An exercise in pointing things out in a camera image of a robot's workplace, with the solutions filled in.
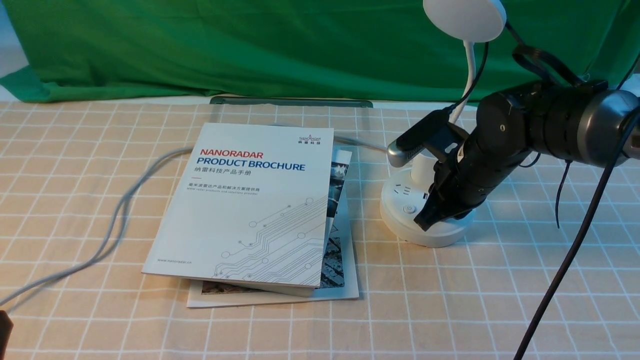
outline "power button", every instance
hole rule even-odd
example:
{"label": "power button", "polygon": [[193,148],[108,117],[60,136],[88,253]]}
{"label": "power button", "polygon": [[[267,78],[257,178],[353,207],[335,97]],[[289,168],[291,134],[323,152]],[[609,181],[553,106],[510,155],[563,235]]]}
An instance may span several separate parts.
{"label": "power button", "polygon": [[406,205],[405,207],[403,207],[403,211],[407,214],[413,214],[415,212],[415,206]]}

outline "stack of booklets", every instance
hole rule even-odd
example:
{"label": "stack of booklets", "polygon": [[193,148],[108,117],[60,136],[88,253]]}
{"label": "stack of booklets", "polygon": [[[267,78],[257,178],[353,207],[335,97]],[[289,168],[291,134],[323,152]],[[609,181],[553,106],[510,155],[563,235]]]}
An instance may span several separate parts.
{"label": "stack of booklets", "polygon": [[359,296],[333,129],[206,123],[143,273],[191,279],[188,307]]}

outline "gray cable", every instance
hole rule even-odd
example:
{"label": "gray cable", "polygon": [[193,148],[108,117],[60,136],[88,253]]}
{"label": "gray cable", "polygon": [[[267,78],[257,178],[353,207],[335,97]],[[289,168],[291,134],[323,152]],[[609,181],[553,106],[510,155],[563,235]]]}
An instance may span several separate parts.
{"label": "gray cable", "polygon": [[[285,124],[271,124],[274,126],[292,126],[292,125],[285,125]],[[379,151],[383,151],[386,152],[387,148],[386,147],[382,147],[380,145],[376,145],[373,143],[369,143],[363,140],[359,140],[359,139],[354,139],[354,138],[348,138],[345,136],[334,136],[334,139],[339,140],[341,142],[344,143],[349,143],[352,145],[361,145],[364,147],[368,147],[374,150],[379,150]],[[11,300],[17,298],[18,296],[22,295],[23,293],[35,288],[36,286],[39,285],[43,285],[43,284],[48,284],[50,282],[58,282],[64,278],[66,278],[67,276],[70,276],[80,270],[83,270],[85,268],[88,268],[89,266],[92,266],[96,263],[99,263],[100,261],[104,260],[105,258],[107,258],[109,255],[111,255],[111,253],[113,253],[113,251],[118,247],[118,245],[120,244],[120,242],[122,242],[122,238],[124,237],[124,233],[127,229],[127,224],[129,223],[129,206],[131,205],[131,199],[133,198],[133,195],[138,191],[138,189],[140,189],[140,187],[142,186],[142,184],[144,184],[152,175],[154,175],[158,170],[160,170],[163,166],[164,166],[164,162],[167,160],[170,160],[171,158],[178,156],[178,155],[183,155],[183,154],[189,154],[191,153],[191,151],[193,150],[193,147],[183,147],[180,149],[176,149],[170,152],[167,152],[166,154],[160,156],[148,169],[147,171],[144,172],[144,174],[136,181],[135,184],[133,184],[132,187],[130,187],[120,198],[120,201],[118,202],[118,204],[116,205],[116,209],[113,212],[113,215],[111,216],[111,222],[109,223],[109,227],[107,228],[107,233],[104,235],[104,238],[102,239],[102,243],[100,244],[100,247],[98,248],[98,250],[95,252],[95,254],[87,261],[85,261],[84,263],[80,263],[78,265],[72,266],[66,270],[62,270],[60,272],[57,272],[55,274],[51,274],[48,276],[45,276],[43,278],[41,278],[40,280],[36,280],[34,282],[32,282],[31,284],[27,284],[21,288],[19,288],[18,290],[14,291],[13,293],[9,294],[8,296],[6,296],[5,298],[0,300],[0,306],[4,306],[5,304],[9,303]],[[111,244],[111,246],[107,249],[107,251],[105,251],[105,253],[101,254],[101,252],[106,248],[107,244],[109,243],[109,239],[111,237],[111,232],[113,232],[113,228],[115,226],[116,223],[116,219],[118,218],[118,213],[120,212],[120,208],[122,208],[122,216],[120,217],[120,231],[118,232],[118,235],[115,238],[115,241],[113,242],[113,244]]]}

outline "white cable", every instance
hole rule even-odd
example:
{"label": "white cable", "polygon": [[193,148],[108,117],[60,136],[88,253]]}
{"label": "white cable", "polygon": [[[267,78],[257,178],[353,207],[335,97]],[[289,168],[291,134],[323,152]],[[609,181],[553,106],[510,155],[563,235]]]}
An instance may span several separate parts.
{"label": "white cable", "polygon": [[[271,124],[274,126],[293,126],[293,125],[287,125],[287,124]],[[372,148],[374,150],[379,150],[379,151],[383,151],[386,152],[387,148],[386,147],[382,147],[380,145],[376,145],[376,144],[372,144],[369,142],[365,142],[363,140],[359,140],[359,139],[354,139],[354,138],[348,138],[345,136],[334,136],[334,138],[337,141],[340,142],[344,142],[344,143],[349,143],[352,145],[361,145],[361,146],[365,146],[365,147],[369,147]],[[122,242],[122,238],[124,237],[124,233],[127,229],[127,224],[129,222],[129,206],[131,205],[131,199],[133,198],[133,195],[140,189],[140,187],[142,186],[142,184],[144,184],[152,175],[154,175],[158,170],[160,170],[164,164],[166,163],[167,160],[170,160],[171,158],[174,158],[176,156],[180,156],[183,154],[189,154],[191,153],[191,151],[193,150],[193,147],[183,147],[180,149],[176,149],[170,152],[167,152],[166,154],[160,156],[143,174],[142,176],[136,181],[135,184],[133,184],[132,187],[130,187],[120,198],[120,201],[118,202],[118,204],[116,205],[116,208],[111,216],[111,222],[109,223],[109,227],[107,228],[107,233],[104,235],[104,238],[102,239],[102,243],[100,244],[100,247],[98,248],[98,251],[95,252],[95,254],[87,261],[85,261],[84,263],[80,263],[78,265],[72,266],[68,269],[62,270],[60,272],[57,272],[55,274],[51,274],[48,276],[45,276],[39,280],[36,280],[34,282],[32,282],[31,284],[27,284],[17,290],[15,290],[13,293],[7,295],[5,298],[0,299],[0,306],[4,306],[5,304],[9,303],[11,300],[17,298],[18,296],[22,295],[23,293],[39,286],[39,285],[43,285],[43,284],[49,284],[49,283],[56,283],[64,278],[66,278],[67,276],[70,276],[80,270],[83,270],[85,268],[88,268],[89,266],[95,265],[97,263],[99,263],[100,261],[104,260],[106,257],[108,257],[111,253],[113,253],[113,251],[118,247],[118,245],[120,244],[120,242]],[[113,232],[113,228],[115,226],[116,223],[116,219],[118,218],[118,213],[120,212],[120,208],[122,208],[122,215],[120,216],[120,230],[115,238],[115,241],[111,244],[111,246],[103,253],[102,251],[106,248],[107,243],[109,242],[109,238],[111,237],[111,233]]]}
{"label": "white cable", "polygon": [[[465,45],[465,52],[467,53],[468,74],[467,74],[467,85],[465,86],[465,91],[462,92],[462,96],[464,96],[469,91],[469,89],[471,88],[471,84],[473,84],[474,78],[476,77],[476,56],[474,54],[474,43],[469,41],[464,41],[463,43]],[[458,105],[453,110],[453,112],[451,113],[451,116],[449,117],[450,123],[452,124],[457,123],[458,117],[460,117],[460,114],[462,113],[462,109],[465,108],[466,104],[467,104],[467,99],[461,102],[460,105]]]}

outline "cable plug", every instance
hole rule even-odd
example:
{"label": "cable plug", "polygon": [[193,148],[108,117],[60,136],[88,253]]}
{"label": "cable plug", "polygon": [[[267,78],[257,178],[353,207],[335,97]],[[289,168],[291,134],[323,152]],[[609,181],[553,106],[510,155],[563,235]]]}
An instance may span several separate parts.
{"label": "cable plug", "polygon": [[6,311],[0,310],[0,360],[4,359],[12,329],[13,323],[9,319],[9,315],[7,315]]}

